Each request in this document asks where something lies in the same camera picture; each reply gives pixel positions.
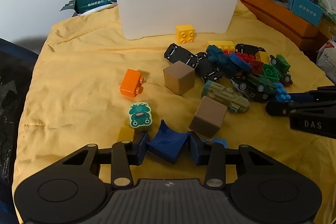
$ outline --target yellow square block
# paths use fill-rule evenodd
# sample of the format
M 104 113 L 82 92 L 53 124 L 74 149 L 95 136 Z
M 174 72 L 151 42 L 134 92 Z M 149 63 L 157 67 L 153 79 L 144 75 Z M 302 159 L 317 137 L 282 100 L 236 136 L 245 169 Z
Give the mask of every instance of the yellow square block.
M 176 26 L 177 43 L 193 42 L 195 38 L 195 29 L 192 25 Z
M 232 41 L 208 41 L 209 45 L 215 45 L 218 48 L 221 48 L 223 51 L 227 50 L 228 52 L 235 52 L 235 45 Z
M 257 61 L 263 62 L 264 64 L 269 64 L 269 55 L 267 52 L 257 52 L 255 58 Z
M 134 138 L 134 129 L 123 126 L 119 130 L 117 142 L 121 142 L 121 141 L 133 142 L 133 138 Z

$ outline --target black toy car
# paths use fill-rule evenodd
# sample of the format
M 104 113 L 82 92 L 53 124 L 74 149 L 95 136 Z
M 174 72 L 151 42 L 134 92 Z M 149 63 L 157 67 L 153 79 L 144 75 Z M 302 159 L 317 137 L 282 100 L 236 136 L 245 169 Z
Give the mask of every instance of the black toy car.
M 240 76 L 231 78 L 231 83 L 239 92 L 245 94 L 247 98 L 253 101 L 265 102 L 269 99 L 269 94 L 258 91 L 255 85 Z
M 257 52 L 266 52 L 264 48 L 248 44 L 237 44 L 236 52 L 256 55 Z
M 175 43 L 170 44 L 164 53 L 164 58 L 170 63 L 174 64 L 177 61 L 182 61 L 192 68 L 196 68 L 198 65 L 197 56 L 192 54 L 190 51 L 182 48 Z
M 199 52 L 195 54 L 198 59 L 198 65 L 196 73 L 202 78 L 203 82 L 211 80 L 213 82 L 218 81 L 223 76 L 222 70 L 214 63 L 210 63 L 209 56 L 206 52 Z

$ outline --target brown cube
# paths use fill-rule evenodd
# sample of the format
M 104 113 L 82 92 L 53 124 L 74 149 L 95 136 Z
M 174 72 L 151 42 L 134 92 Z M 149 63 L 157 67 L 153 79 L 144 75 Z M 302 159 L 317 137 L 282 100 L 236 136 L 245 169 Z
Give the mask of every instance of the brown cube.
M 183 95 L 195 85 L 195 70 L 182 61 L 163 70 L 165 86 L 177 95 Z
M 221 128 L 227 106 L 204 96 L 199 104 L 189 128 L 212 138 Z

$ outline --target beige toy vehicle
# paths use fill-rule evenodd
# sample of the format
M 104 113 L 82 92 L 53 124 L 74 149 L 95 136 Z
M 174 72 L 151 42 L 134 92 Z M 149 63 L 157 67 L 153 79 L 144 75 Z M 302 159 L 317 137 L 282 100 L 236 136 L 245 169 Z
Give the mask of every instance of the beige toy vehicle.
M 213 81 L 207 81 L 202 90 L 202 97 L 207 96 L 223 105 L 226 105 L 232 112 L 245 113 L 250 102 L 241 93 L 235 92 L 232 88 L 226 88 Z

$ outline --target orange building block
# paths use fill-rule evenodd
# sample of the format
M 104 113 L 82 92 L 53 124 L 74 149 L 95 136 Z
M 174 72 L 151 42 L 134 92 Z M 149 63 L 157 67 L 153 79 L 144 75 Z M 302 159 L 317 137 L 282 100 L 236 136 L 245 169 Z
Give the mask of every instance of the orange building block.
M 141 72 L 128 69 L 121 83 L 120 93 L 129 97 L 135 97 L 142 92 L 142 83 L 143 77 L 141 77 Z

